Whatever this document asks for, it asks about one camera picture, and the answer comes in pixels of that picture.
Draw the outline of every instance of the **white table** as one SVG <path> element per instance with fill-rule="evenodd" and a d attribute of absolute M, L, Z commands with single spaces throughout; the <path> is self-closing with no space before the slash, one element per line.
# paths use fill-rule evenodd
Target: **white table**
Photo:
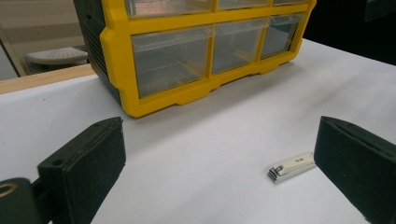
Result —
<path fill-rule="evenodd" d="M 0 179 L 121 116 L 127 162 L 93 223 L 367 223 L 315 168 L 275 185 L 274 162 L 314 150 L 320 116 L 396 143 L 396 67 L 305 40 L 299 56 L 183 106 L 128 117 L 96 76 L 0 95 Z"/>

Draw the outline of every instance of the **yellow storage organizer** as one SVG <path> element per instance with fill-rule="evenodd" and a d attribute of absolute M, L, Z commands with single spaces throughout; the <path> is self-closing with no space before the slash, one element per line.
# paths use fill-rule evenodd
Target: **yellow storage organizer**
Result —
<path fill-rule="evenodd" d="M 75 0 L 92 68 L 141 117 L 292 60 L 316 0 Z"/>

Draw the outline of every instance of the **yellow frame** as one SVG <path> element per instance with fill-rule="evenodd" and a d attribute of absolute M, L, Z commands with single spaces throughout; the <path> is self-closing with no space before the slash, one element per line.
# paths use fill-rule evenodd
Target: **yellow frame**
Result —
<path fill-rule="evenodd" d="M 275 70 L 282 63 L 294 59 L 300 49 L 303 34 L 316 0 L 307 0 L 303 4 L 273 7 L 272 0 L 266 7 L 244 8 L 236 10 L 216 10 L 217 0 L 213 0 L 211 12 L 180 15 L 161 18 L 130 19 L 127 15 L 124 0 L 102 0 L 106 28 L 100 35 L 106 60 L 108 79 L 119 90 L 121 106 L 133 117 L 141 117 L 169 105 L 184 105 L 207 96 L 219 86 L 251 74 L 264 74 Z M 265 29 L 262 32 L 258 54 L 255 62 L 233 70 L 211 75 L 214 38 L 209 38 L 206 75 L 198 81 L 173 89 L 162 91 L 139 99 L 134 71 L 134 55 L 131 35 L 167 31 L 224 21 L 241 21 L 274 15 L 303 13 L 305 19 L 299 22 L 290 44 L 290 50 L 274 57 L 260 60 Z"/>

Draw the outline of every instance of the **wooden table edge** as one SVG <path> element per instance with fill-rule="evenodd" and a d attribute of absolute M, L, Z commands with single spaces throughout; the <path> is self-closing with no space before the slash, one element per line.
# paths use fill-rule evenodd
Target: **wooden table edge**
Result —
<path fill-rule="evenodd" d="M 22 91 L 51 83 L 66 81 L 73 78 L 94 75 L 90 64 L 69 67 L 27 77 L 16 77 L 0 81 L 0 94 Z"/>

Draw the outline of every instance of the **white nail clipper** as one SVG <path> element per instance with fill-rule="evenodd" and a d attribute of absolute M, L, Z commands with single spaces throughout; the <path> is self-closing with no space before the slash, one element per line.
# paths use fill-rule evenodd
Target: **white nail clipper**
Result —
<path fill-rule="evenodd" d="M 279 183 L 314 167 L 316 167 L 314 152 L 307 152 L 293 159 L 277 163 L 269 170 L 268 175 L 275 183 Z"/>

